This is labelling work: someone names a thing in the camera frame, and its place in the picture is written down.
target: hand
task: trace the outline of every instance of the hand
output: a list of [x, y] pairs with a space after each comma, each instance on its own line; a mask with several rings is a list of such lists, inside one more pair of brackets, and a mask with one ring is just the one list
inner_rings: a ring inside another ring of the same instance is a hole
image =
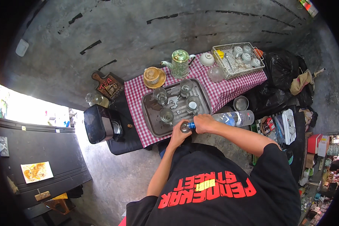
[[172, 148], [173, 151], [176, 150], [176, 148], [179, 147], [185, 141], [185, 139], [192, 134], [192, 131], [188, 133], [182, 133], [180, 128], [184, 122], [190, 122], [190, 121], [187, 119], [182, 119], [179, 123], [177, 123], [173, 127], [171, 141], [169, 142], [167, 146], [167, 147]]
[[216, 120], [211, 115], [199, 114], [193, 117], [194, 124], [196, 126], [196, 133], [208, 133], [212, 131], [213, 126], [216, 124]]

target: concrete wall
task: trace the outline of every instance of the concrete wall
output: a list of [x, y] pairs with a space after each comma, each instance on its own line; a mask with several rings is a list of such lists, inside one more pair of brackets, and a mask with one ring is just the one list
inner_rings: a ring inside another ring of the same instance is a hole
[[[278, 46], [312, 21], [296, 0], [44, 0], [38, 8], [18, 32], [1, 84], [79, 110], [97, 86], [94, 70], [129, 80], [176, 49]], [[14, 52], [20, 38], [30, 45], [24, 57]]]
[[312, 73], [326, 68], [315, 78], [312, 108], [318, 120], [310, 131], [339, 134], [339, 47], [328, 25], [317, 17], [312, 28], [286, 49], [304, 56]]

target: tea sign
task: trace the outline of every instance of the tea sign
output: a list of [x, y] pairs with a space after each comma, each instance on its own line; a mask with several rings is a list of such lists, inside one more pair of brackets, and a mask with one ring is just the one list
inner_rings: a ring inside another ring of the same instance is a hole
[[124, 89], [124, 86], [114, 77], [117, 78], [112, 72], [107, 76], [104, 76], [100, 71], [95, 71], [92, 74], [92, 79], [99, 83], [96, 89], [111, 101], [118, 97], [119, 93]]

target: green floral teapot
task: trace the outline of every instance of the green floral teapot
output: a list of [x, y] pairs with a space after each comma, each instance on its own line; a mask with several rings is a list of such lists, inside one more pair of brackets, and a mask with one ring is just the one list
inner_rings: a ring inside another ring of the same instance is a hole
[[161, 61], [161, 65], [165, 65], [171, 69], [171, 74], [176, 79], [184, 79], [188, 76], [188, 67], [192, 63], [196, 56], [188, 55], [188, 52], [184, 50], [176, 50], [172, 53], [172, 63], [167, 61]]

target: red cooler box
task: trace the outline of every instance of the red cooler box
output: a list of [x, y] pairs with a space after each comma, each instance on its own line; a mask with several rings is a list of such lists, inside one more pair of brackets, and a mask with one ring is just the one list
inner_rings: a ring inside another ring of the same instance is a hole
[[317, 154], [318, 146], [323, 134], [314, 134], [308, 139], [308, 153]]

